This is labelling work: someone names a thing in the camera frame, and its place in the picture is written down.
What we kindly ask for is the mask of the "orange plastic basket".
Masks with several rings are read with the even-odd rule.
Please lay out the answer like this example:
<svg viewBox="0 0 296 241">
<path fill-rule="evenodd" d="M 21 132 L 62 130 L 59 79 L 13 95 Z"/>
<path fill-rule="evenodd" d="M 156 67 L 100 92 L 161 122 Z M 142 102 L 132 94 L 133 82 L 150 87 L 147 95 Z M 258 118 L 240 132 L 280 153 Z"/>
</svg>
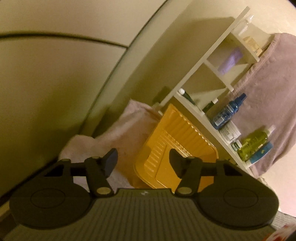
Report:
<svg viewBox="0 0 296 241">
<path fill-rule="evenodd" d="M 203 162 L 215 163 L 218 159 L 214 145 L 172 104 L 135 160 L 135 173 L 149 187 L 174 192 L 179 185 L 181 180 L 169 161 L 171 149 L 182 157 L 195 156 Z"/>
</svg>

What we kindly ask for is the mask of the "clear dropper bottle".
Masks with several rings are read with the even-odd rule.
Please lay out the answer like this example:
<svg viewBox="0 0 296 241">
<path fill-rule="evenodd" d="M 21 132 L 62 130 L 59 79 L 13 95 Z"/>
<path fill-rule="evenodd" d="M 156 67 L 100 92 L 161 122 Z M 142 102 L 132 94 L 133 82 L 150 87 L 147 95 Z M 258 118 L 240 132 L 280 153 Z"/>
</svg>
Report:
<svg viewBox="0 0 296 241">
<path fill-rule="evenodd" d="M 232 33 L 238 36 L 242 35 L 247 29 L 249 24 L 252 22 L 254 15 L 248 15 L 233 29 Z"/>
</svg>

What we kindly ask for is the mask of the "beige cardboard box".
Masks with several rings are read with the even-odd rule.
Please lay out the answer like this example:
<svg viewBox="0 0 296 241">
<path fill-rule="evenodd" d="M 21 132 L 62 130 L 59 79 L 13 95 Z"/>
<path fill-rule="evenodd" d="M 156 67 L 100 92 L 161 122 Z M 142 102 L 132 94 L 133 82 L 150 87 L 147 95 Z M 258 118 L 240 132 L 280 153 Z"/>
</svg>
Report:
<svg viewBox="0 0 296 241">
<path fill-rule="evenodd" d="M 262 48 L 257 44 L 255 39 L 252 37 L 244 37 L 243 41 L 250 47 L 250 49 L 256 54 L 256 56 L 260 56 L 262 54 Z"/>
</svg>

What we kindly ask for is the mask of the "small black white bottle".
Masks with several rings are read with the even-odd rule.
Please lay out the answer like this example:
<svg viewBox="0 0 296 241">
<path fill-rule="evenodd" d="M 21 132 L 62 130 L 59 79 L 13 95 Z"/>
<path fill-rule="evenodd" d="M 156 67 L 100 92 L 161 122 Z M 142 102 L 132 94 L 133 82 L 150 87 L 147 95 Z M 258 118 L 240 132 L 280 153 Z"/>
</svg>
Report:
<svg viewBox="0 0 296 241">
<path fill-rule="evenodd" d="M 217 98 L 211 100 L 203 109 L 203 113 L 208 112 L 219 100 Z"/>
</svg>

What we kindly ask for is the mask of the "blue white tube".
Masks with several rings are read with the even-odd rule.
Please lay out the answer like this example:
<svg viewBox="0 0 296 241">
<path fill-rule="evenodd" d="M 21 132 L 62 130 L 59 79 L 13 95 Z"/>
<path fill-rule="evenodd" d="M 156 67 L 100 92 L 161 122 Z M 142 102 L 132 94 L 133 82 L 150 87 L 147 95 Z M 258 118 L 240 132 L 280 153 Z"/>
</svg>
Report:
<svg viewBox="0 0 296 241">
<path fill-rule="evenodd" d="M 273 144 L 271 142 L 267 142 L 264 144 L 258 151 L 256 151 L 250 159 L 247 161 L 248 166 L 252 166 L 260 159 L 262 159 L 270 150 L 273 148 Z"/>
</svg>

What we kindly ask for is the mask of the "white cream jar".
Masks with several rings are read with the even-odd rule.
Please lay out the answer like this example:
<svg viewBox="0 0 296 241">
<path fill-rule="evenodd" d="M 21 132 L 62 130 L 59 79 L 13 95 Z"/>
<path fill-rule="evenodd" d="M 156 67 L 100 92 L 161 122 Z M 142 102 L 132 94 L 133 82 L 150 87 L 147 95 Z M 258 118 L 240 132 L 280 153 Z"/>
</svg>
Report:
<svg viewBox="0 0 296 241">
<path fill-rule="evenodd" d="M 219 130 L 219 133 L 227 144 L 231 144 L 241 136 L 241 132 L 231 120 Z"/>
</svg>

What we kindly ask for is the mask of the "purple tube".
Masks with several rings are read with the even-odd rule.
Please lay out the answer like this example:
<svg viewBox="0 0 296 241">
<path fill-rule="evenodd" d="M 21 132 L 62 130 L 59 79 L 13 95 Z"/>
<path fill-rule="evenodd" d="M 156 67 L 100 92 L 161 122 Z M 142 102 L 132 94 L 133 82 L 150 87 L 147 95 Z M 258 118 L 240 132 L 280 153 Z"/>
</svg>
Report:
<svg viewBox="0 0 296 241">
<path fill-rule="evenodd" d="M 224 62 L 219 66 L 218 71 L 221 75 L 225 75 L 227 72 L 234 67 L 240 59 L 243 57 L 243 53 L 240 48 L 235 48 L 230 55 L 224 60 Z"/>
</svg>

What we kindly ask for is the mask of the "blue spray bottle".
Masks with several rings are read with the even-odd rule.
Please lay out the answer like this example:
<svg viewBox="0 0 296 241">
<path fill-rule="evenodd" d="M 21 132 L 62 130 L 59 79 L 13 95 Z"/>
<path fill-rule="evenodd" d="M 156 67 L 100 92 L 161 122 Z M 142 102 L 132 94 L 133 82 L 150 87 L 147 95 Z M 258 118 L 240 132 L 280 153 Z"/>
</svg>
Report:
<svg viewBox="0 0 296 241">
<path fill-rule="evenodd" d="M 211 125 L 216 129 L 221 129 L 239 110 L 247 95 L 241 94 L 236 99 L 230 101 L 224 108 L 221 109 L 211 120 Z"/>
</svg>

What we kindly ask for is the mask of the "green spray bottle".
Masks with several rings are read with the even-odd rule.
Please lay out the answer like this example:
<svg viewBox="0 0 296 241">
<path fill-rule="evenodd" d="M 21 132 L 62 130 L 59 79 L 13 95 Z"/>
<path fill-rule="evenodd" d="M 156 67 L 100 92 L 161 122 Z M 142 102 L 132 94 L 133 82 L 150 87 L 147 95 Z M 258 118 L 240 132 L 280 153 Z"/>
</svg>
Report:
<svg viewBox="0 0 296 241">
<path fill-rule="evenodd" d="M 268 138 L 276 129 L 274 125 L 269 128 L 255 131 L 250 137 L 245 138 L 242 147 L 237 151 L 238 156 L 243 162 L 249 160 L 263 145 L 268 141 Z"/>
</svg>

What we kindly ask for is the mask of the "small green white jar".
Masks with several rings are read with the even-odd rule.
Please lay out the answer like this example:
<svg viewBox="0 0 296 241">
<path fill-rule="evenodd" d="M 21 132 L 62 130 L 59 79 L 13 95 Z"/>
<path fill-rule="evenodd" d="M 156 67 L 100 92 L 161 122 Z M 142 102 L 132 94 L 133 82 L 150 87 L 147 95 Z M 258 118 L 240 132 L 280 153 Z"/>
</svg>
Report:
<svg viewBox="0 0 296 241">
<path fill-rule="evenodd" d="M 232 149 L 237 152 L 241 147 L 242 144 L 240 142 L 240 140 L 235 140 L 232 144 L 231 144 Z"/>
</svg>

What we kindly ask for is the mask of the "cream corner shelf unit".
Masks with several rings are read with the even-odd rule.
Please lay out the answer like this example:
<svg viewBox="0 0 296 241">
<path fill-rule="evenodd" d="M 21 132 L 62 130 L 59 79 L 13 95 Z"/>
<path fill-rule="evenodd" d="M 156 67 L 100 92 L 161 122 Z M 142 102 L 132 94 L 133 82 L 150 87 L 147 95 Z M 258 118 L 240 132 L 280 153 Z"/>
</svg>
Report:
<svg viewBox="0 0 296 241">
<path fill-rule="evenodd" d="M 233 29 L 250 13 L 247 6 L 238 16 L 228 18 L 198 19 L 196 12 L 185 11 L 169 27 L 174 38 L 181 37 L 180 49 L 189 47 L 194 60 L 190 70 L 184 77 L 178 79 L 173 87 L 163 88 L 154 98 L 154 107 L 164 109 L 169 103 L 176 102 L 183 109 L 196 118 L 199 125 L 206 130 L 208 136 L 217 144 L 219 151 L 231 161 L 238 164 L 247 173 L 238 156 L 231 149 L 217 130 L 210 124 L 210 120 L 203 113 L 211 100 L 222 97 L 234 91 L 234 83 L 246 72 L 247 67 L 259 62 L 259 57 L 247 46 L 243 39 L 233 34 Z M 243 53 L 240 61 L 225 75 L 218 71 L 219 66 L 239 47 Z M 196 106 L 182 97 L 178 90 L 184 89 L 193 99 Z"/>
</svg>

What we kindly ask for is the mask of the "mauve towel hanging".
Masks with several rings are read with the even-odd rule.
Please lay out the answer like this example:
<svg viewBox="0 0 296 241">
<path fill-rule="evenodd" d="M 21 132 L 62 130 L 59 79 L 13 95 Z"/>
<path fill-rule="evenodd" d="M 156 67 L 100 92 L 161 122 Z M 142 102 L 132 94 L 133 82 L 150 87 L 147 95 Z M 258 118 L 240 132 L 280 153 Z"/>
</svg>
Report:
<svg viewBox="0 0 296 241">
<path fill-rule="evenodd" d="M 247 98 L 233 122 L 246 136 L 259 128 L 275 126 L 269 138 L 271 151 L 250 169 L 255 177 L 264 174 L 295 145 L 295 36 L 274 35 L 260 61 L 254 64 L 228 94 Z"/>
</svg>

